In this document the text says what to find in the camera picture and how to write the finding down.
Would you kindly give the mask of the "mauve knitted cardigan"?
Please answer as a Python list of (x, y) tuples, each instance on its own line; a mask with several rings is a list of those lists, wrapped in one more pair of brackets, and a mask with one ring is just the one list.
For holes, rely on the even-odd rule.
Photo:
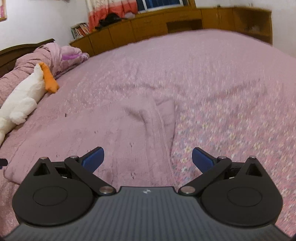
[(105, 158), (95, 175), (113, 187), (173, 186), (174, 131), (175, 102), (167, 97), (138, 95), (54, 120), (32, 118), (1, 147), (9, 161), (4, 176), (21, 183), (40, 157), (62, 161), (102, 147)]

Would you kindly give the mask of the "white plush goose toy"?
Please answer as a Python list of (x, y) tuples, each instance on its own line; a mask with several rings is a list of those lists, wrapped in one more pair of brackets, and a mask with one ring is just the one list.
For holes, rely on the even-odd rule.
[(15, 87), (1, 106), (1, 142), (7, 133), (26, 122), (47, 92), (56, 93), (58, 89), (48, 65), (36, 64), (34, 72)]

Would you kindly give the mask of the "pink floral bed sheet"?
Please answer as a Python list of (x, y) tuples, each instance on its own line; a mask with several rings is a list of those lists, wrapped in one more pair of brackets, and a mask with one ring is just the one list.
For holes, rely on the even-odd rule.
[[(94, 56), (58, 83), (28, 120), (138, 95), (174, 100), (174, 186), (200, 174), (191, 161), (195, 147), (236, 162), (255, 155), (283, 197), (278, 227), (295, 233), (295, 58), (241, 34), (189, 31)], [(1, 235), (18, 224), (11, 206), (18, 186), (1, 171)]]

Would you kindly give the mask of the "dark wooden headboard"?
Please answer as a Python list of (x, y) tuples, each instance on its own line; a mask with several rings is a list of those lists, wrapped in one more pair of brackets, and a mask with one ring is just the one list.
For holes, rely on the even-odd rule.
[(18, 58), (32, 53), (35, 49), (48, 43), (55, 42), (55, 39), (48, 39), (36, 44), (21, 44), (12, 46), (0, 51), (0, 77), (13, 70)]

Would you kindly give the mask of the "pink folded quilt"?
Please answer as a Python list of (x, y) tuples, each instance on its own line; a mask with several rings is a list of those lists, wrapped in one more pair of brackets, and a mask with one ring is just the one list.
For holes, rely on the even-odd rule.
[(32, 53), (18, 58), (13, 70), (1, 77), (1, 105), (15, 87), (34, 72), (36, 64), (41, 62), (48, 65), (53, 76), (68, 69), (61, 62), (61, 46), (57, 43), (48, 43), (38, 47)]

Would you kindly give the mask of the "purple pillow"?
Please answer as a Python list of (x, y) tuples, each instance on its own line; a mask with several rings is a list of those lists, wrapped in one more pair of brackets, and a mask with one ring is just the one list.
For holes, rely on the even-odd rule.
[(82, 50), (79, 48), (72, 46), (61, 47), (61, 62), (65, 67), (80, 65), (89, 58), (89, 54), (82, 52)]

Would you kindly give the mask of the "row of books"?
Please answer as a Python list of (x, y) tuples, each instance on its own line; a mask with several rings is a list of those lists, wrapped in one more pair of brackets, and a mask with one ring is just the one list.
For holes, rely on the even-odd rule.
[(86, 35), (90, 34), (88, 23), (79, 23), (71, 27), (71, 33), (74, 40), (85, 37)]

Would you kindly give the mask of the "wooden cabinet unit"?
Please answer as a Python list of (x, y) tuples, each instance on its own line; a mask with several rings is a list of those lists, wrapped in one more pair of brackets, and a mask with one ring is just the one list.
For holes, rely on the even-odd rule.
[(273, 43), (271, 11), (254, 7), (191, 8), (188, 6), (138, 14), (70, 42), (72, 47), (95, 56), (145, 39), (203, 29), (238, 32)]

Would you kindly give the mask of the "red floral curtain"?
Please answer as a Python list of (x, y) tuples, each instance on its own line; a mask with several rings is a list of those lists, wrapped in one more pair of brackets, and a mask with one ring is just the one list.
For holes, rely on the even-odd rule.
[(109, 14), (117, 14), (124, 18), (127, 13), (137, 14), (136, 0), (86, 0), (88, 10), (88, 25), (92, 32), (99, 25), (99, 21)]

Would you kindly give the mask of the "black garment on cabinet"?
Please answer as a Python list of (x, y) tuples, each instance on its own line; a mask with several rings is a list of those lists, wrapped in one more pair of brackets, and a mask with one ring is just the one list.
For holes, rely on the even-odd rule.
[(126, 20), (126, 18), (121, 18), (115, 13), (110, 13), (106, 16), (106, 18), (99, 20), (95, 30), (100, 31), (102, 28), (106, 28), (109, 25), (121, 22), (122, 20)]

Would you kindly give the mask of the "window with blue glass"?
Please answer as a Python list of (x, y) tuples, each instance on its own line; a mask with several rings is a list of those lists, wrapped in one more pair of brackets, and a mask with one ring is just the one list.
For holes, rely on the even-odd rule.
[(182, 0), (136, 0), (139, 12), (183, 6)]

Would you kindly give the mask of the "framed wall picture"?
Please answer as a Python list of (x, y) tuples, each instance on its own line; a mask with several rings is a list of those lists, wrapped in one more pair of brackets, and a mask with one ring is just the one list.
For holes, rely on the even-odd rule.
[(0, 21), (5, 21), (7, 19), (6, 16), (6, 1), (0, 0)]

